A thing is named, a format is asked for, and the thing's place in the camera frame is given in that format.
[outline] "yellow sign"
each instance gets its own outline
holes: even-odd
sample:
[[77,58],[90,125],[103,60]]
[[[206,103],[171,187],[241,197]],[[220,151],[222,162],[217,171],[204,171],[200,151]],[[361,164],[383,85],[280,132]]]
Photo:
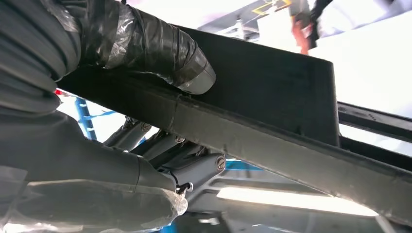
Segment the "yellow sign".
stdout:
[[[292,0],[278,0],[276,1],[276,6],[280,10],[282,8],[288,7],[291,3],[292,3]],[[268,14],[267,9],[265,8],[271,5],[272,5],[272,2],[267,2],[260,7],[253,9],[252,12],[255,14],[261,15],[261,16],[265,16]]]

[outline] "wrapped hose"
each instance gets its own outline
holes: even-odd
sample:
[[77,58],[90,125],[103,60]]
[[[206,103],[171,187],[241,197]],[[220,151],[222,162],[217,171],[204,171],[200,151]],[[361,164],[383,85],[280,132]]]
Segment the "wrapped hose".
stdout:
[[113,0],[61,3],[82,26],[81,65],[154,73],[192,94],[214,84],[216,75],[205,55],[177,27]]

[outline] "blue metal frame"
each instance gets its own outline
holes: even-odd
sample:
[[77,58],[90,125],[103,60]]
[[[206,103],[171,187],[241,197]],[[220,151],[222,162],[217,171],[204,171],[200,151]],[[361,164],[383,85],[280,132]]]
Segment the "blue metal frame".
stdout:
[[259,167],[238,160],[226,161],[226,170],[263,171],[263,169],[260,169]]

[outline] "bolt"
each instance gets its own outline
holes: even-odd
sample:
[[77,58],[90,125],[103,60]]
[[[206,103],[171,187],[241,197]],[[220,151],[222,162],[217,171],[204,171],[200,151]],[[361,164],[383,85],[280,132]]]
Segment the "bolt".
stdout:
[[216,159],[216,166],[217,166],[219,171],[223,171],[224,168],[226,167],[226,159],[223,156],[217,158]]
[[147,132],[152,128],[152,126],[149,125],[149,124],[146,124],[146,123],[142,123],[141,128],[142,128],[143,132]]
[[176,137],[174,137],[174,141],[175,141],[176,143],[182,143],[182,142],[185,141],[185,139],[182,138],[182,137],[180,137],[180,136],[176,136]]

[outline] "black frame rail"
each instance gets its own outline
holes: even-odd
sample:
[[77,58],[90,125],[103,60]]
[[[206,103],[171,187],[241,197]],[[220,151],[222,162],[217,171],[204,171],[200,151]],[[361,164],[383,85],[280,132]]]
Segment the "black frame rail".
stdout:
[[341,124],[412,142],[412,119],[342,102],[338,112]]

